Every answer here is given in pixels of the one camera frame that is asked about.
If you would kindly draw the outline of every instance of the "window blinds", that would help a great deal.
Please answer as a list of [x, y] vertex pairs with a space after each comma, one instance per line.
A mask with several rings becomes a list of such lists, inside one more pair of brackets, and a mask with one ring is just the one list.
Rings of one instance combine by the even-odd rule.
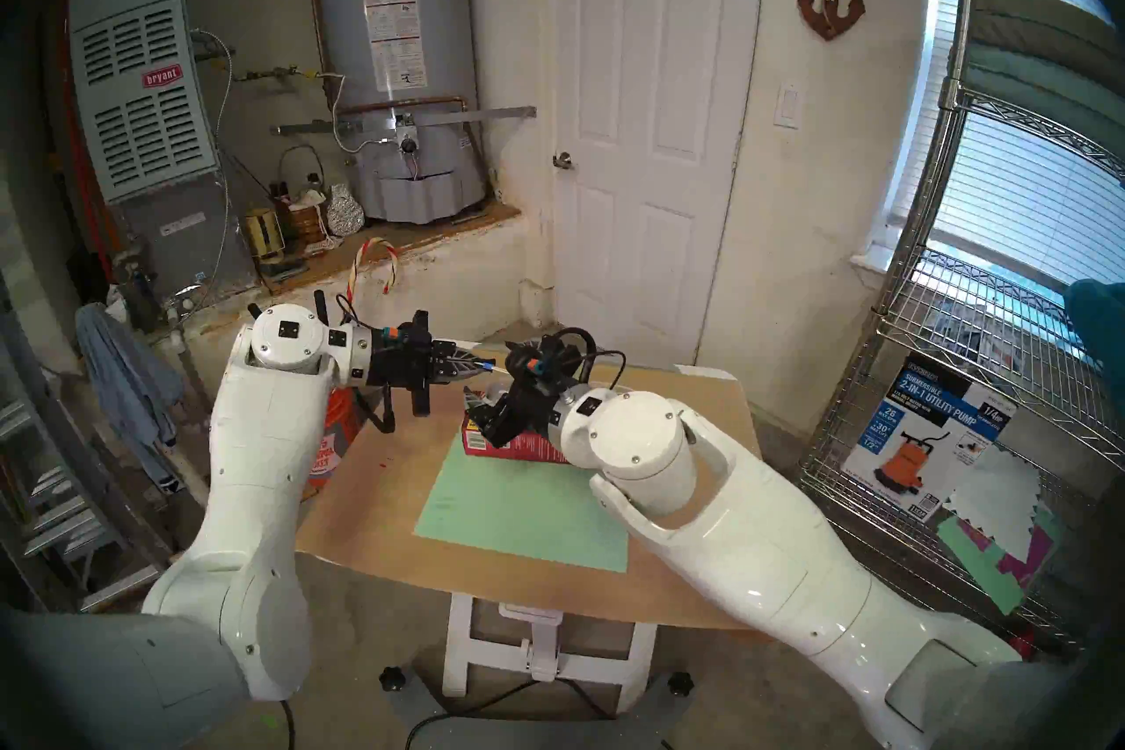
[[[1108, 21], [1098, 0], [1063, 0]], [[910, 209], [937, 120], [957, 0], [939, 0], [921, 114], [892, 207]], [[1125, 190], [1107, 173], [1029, 133], [970, 115], [935, 234], [974, 253], [993, 252], [1062, 283], [1125, 281]]]

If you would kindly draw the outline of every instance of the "door panel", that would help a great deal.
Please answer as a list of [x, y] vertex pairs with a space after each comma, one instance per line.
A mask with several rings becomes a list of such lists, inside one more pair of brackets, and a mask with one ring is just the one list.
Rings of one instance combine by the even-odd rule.
[[558, 0], [559, 320], [630, 361], [694, 361], [758, 0]]

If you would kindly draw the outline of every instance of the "step ladder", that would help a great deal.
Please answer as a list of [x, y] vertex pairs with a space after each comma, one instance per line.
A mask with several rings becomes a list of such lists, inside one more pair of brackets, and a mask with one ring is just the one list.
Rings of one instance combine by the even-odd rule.
[[[35, 606], [97, 611], [158, 578], [174, 552], [171, 534], [144, 497], [123, 485], [100, 437], [81, 434], [47, 383], [2, 278], [0, 394], [0, 548]], [[93, 554], [109, 545], [141, 568], [91, 590]]]

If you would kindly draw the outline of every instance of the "wire shelf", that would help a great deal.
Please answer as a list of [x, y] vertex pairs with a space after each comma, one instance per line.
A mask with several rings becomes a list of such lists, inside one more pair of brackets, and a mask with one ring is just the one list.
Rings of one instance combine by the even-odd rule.
[[876, 332], [1004, 392], [1125, 470], [1099, 367], [1058, 305], [927, 249]]
[[[993, 630], [1004, 634], [1019, 634], [1020, 627], [1032, 627], [1036, 644], [1045, 643], [1061, 649], [1070, 654], [1081, 649], [1080, 634], [1064, 625], [1059, 614], [1044, 602], [1029, 595], [1020, 606], [1008, 617], [990, 604], [983, 590], [976, 585], [968, 571], [962, 568], [956, 557], [946, 548], [937, 533], [929, 525], [919, 522], [902, 510], [890, 499], [870, 488], [863, 481], [852, 478], [840, 470], [840, 466], [855, 448], [861, 434], [871, 419], [871, 415], [886, 394], [889, 385], [872, 380], [861, 382], [852, 380], [847, 390], [839, 398], [830, 423], [824, 427], [813, 443], [812, 451], [801, 471], [801, 486], [819, 500], [843, 508], [853, 517], [867, 524], [883, 536], [884, 542], [899, 545], [928, 563], [955, 581], [964, 585], [964, 591], [970, 595], [957, 595], [948, 584], [938, 586], [921, 573], [910, 570], [924, 584], [939, 590], [952, 598], [961, 607]], [[1026, 457], [1016, 454], [1027, 461]], [[1070, 516], [1086, 515], [1089, 501], [1063, 480], [1032, 463], [1038, 470], [1040, 485], [1045, 503], [1054, 508], [1063, 508]], [[857, 539], [875, 553], [886, 555], [886, 548], [872, 542], [866, 536], [856, 534], [842, 524], [834, 525], [848, 535]]]
[[1088, 160], [1099, 169], [1108, 172], [1122, 184], [1125, 184], [1125, 162], [1097, 142], [1076, 133], [1062, 124], [1036, 115], [1034, 111], [990, 97], [987, 93], [962, 88], [957, 93], [957, 105], [974, 115], [999, 120], [1008, 126], [1018, 127], [1032, 135], [1046, 139], [1071, 154]]

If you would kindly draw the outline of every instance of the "concrete floor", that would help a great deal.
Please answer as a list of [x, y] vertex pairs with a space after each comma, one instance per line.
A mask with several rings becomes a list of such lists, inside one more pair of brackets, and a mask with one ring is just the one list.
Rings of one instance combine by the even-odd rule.
[[[523, 341], [543, 331], [516, 324], [492, 340]], [[791, 473], [803, 443], [755, 418], [764, 459]], [[411, 663], [431, 687], [441, 686], [449, 595], [359, 575], [297, 555], [297, 572], [313, 616], [313, 669], [291, 699], [300, 750], [402, 748], [408, 726], [384, 698], [385, 666]], [[495, 605], [478, 603], [475, 634], [495, 641], [523, 636], [524, 624], [505, 620]], [[560, 642], [582, 653], [628, 650], [631, 626], [578, 617], [564, 621]], [[652, 672], [685, 670], [695, 681], [686, 716], [666, 735], [676, 750], [786, 748], [873, 750], [855, 706], [829, 678], [777, 642], [747, 644], [722, 632], [662, 627]], [[472, 667], [469, 695], [453, 711], [522, 683], [518, 675]], [[616, 692], [587, 690], [603, 710]], [[531, 687], [492, 708], [493, 715], [579, 719], [591, 713], [567, 687]], [[251, 703], [192, 744], [202, 748], [284, 748], [285, 715], [277, 703]]]

